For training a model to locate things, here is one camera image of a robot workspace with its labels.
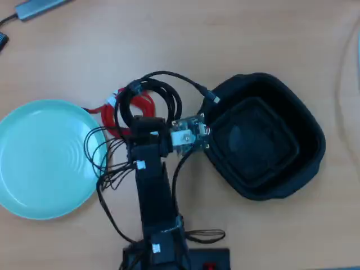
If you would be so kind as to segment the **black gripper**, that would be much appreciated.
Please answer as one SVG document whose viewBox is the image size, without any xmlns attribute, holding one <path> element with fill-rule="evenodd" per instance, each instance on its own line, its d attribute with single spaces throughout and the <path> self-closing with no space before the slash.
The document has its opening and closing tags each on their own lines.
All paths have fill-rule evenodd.
<svg viewBox="0 0 360 270">
<path fill-rule="evenodd" d="M 145 147 L 155 145 L 160 155 L 168 155 L 172 151 L 169 125 L 164 118 L 139 116 L 133 117 L 130 124 L 128 146 Z"/>
</svg>

